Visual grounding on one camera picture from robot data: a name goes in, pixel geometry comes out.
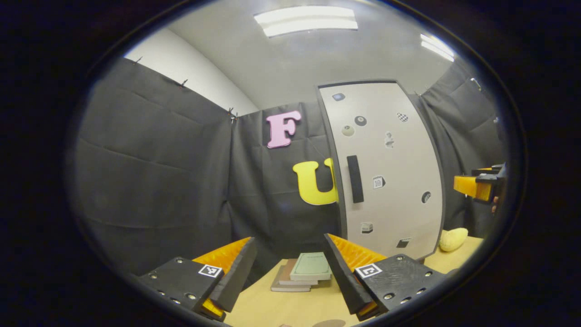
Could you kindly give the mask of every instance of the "green book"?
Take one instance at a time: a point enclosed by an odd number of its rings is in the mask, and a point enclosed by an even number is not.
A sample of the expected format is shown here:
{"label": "green book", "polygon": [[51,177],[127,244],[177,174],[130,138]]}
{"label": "green book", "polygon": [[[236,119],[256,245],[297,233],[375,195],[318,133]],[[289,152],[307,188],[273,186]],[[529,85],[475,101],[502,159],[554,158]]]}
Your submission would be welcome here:
{"label": "green book", "polygon": [[331,267],[323,252],[301,253],[290,276],[291,280],[327,280]]}

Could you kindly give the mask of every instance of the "yellow letter u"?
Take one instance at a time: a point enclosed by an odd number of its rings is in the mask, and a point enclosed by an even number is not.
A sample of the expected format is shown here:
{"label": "yellow letter u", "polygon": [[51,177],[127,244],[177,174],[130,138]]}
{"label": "yellow letter u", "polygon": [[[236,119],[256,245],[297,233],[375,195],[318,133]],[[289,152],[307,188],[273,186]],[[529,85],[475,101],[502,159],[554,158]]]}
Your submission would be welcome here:
{"label": "yellow letter u", "polygon": [[292,170],[297,174],[299,179],[299,195],[304,202],[313,205],[337,202],[339,195],[335,187],[335,172],[333,171],[333,162],[330,158],[325,160],[325,166],[331,169],[331,177],[333,178],[333,189],[329,192],[321,192],[317,187],[315,170],[319,167],[318,162],[305,161],[293,166]]}

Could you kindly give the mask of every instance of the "ceiling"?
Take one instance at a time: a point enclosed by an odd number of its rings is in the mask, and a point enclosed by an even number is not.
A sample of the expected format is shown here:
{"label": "ceiling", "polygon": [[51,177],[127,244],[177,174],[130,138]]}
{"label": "ceiling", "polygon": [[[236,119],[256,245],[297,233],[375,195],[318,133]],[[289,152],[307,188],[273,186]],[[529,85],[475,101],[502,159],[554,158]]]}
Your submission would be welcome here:
{"label": "ceiling", "polygon": [[[296,5],[354,10],[358,30],[315,30],[268,38],[257,13]],[[451,65],[420,46],[424,29],[384,4],[361,0],[218,0],[169,25],[212,61],[259,109],[316,101],[315,86],[396,79],[422,93]]]}

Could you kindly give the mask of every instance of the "ceiling light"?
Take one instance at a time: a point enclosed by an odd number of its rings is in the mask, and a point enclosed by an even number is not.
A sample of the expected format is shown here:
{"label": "ceiling light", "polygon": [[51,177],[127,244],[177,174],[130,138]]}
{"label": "ceiling light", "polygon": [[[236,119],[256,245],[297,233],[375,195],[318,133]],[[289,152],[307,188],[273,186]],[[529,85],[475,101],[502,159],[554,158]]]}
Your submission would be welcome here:
{"label": "ceiling light", "polygon": [[254,16],[268,37],[317,29],[357,30],[353,10],[330,6],[299,6]]}
{"label": "ceiling light", "polygon": [[444,44],[444,42],[435,37],[428,37],[423,34],[420,34],[419,36],[422,39],[422,47],[432,50],[449,61],[454,61],[454,53],[446,44]]}

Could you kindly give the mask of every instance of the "white door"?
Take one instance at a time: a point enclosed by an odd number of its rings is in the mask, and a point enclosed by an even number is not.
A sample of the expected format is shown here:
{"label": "white door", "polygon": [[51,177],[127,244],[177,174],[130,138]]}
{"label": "white door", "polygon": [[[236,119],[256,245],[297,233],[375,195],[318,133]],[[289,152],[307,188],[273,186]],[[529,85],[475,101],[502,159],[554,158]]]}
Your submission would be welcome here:
{"label": "white door", "polygon": [[[432,140],[405,92],[391,82],[319,90],[335,140],[347,239],[386,256],[433,253],[442,180]],[[356,164],[359,171],[350,173]]]}

